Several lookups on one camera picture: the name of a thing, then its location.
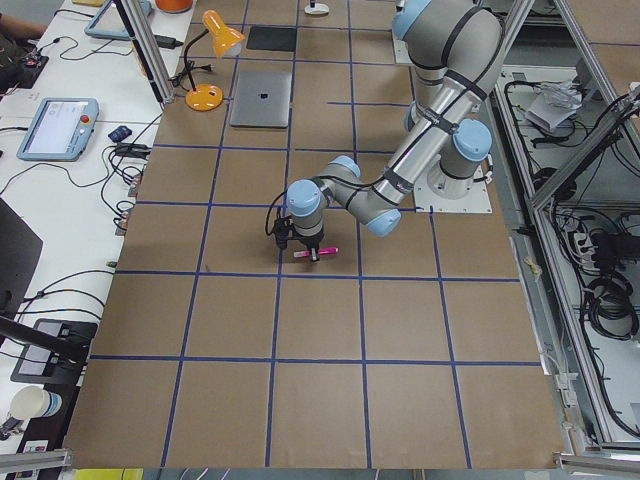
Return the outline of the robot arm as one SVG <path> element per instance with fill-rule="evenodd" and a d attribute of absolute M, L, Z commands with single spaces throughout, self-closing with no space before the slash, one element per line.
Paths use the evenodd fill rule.
<path fill-rule="evenodd" d="M 344 155 L 318 175 L 293 182 L 284 193 L 288 214 L 265 227 L 280 249 L 298 241 L 311 260 L 318 260 L 323 212 L 331 203 L 373 234 L 388 235 L 401 220 L 399 204 L 444 147 L 452 146 L 454 156 L 465 160 L 445 169 L 445 175 L 457 180 L 473 176 L 478 158 L 461 144 L 461 136 L 470 129 L 470 111 L 487 98 L 502 67 L 503 20 L 471 1 L 404 1 L 393 17 L 392 32 L 406 44 L 425 86 L 407 114 L 408 137 L 370 183 L 362 182 L 359 166 Z"/>

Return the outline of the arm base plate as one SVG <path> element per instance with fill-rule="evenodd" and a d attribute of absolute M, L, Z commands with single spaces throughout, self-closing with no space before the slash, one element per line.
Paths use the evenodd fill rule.
<path fill-rule="evenodd" d="M 423 213 L 491 214 L 491 155 L 475 166 L 471 178 L 453 179 L 441 169 L 441 156 L 437 155 L 414 184 L 415 209 Z"/>
<path fill-rule="evenodd" d="M 394 61 L 396 65 L 408 66 L 413 65 L 409 53 L 407 43 L 400 38 L 394 31 L 391 31 Z"/>

